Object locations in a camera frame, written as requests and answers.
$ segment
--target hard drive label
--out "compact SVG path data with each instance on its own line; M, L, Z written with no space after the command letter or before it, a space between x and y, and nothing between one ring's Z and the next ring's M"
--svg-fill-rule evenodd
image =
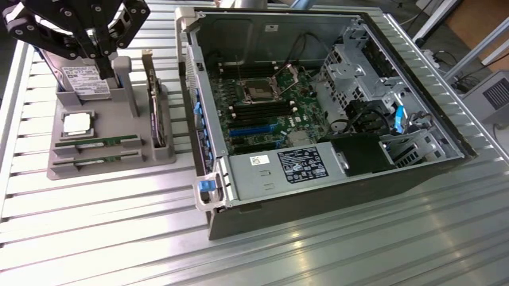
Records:
M317 147L279 152L278 157L291 184L329 176Z
M78 95L110 93L108 84L99 77L95 66L63 67L61 69Z

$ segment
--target barcode sticker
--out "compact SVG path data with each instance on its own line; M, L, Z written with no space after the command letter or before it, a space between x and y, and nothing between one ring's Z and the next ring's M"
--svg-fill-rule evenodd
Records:
M110 93L108 84L99 77L98 69L94 66L63 67L61 69L78 95Z
M269 164L269 156L262 155L262 156L254 156L249 158L251 160L251 165L262 165L262 164Z
M279 25L266 25L265 26L265 31L266 32L277 32L279 29Z

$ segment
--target white sticker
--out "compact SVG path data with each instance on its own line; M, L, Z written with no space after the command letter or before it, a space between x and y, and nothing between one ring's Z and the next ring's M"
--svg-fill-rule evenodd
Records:
M269 156L262 155L262 156L254 156L249 158L251 160L251 165L262 165L262 164L269 164Z
M99 77L95 67L63 67L61 69L78 95L110 93L108 84Z
M88 143L88 144L76 145L78 149L87 149L87 148L95 148L95 147L104 147L104 143L98 142L98 143Z
M265 26L265 31L266 32L277 32L279 29L279 25L266 25Z
M94 161L88 161L88 162L75 163L75 165L76 166L84 166L84 165L100 164L100 163L104 163L104 162L106 162L104 160L94 160Z

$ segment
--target green circuit board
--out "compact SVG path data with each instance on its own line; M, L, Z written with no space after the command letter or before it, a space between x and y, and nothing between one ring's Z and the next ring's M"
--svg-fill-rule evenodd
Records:
M223 131L224 141L230 154L238 154L235 147L253 146L274 142L274 149L291 147L289 134L303 130L313 143L326 134L329 129L327 121L323 117L323 111L318 104L317 98L310 95L310 83L305 72L298 74L299 82L281 95L286 101L294 101L297 111L287 116L267 117L269 125L273 126L270 133L255 135L230 137L228 124L234 122L228 107L232 105L246 105L243 103L244 92L239 79L212 79L211 87L214 93L215 106L218 109L220 128ZM249 78L243 81L266 80L266 78ZM293 75L289 71L283 71L278 75L278 87L283 91L294 83ZM232 144L234 138L243 138L242 144Z

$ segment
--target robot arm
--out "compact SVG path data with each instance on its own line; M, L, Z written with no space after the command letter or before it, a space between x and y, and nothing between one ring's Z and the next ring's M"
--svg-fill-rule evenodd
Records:
M119 11L119 18L108 26ZM102 79L115 77L110 55L126 48L151 11L143 0L21 0L3 11L9 35L68 60L90 58ZM37 17L65 33L40 24Z

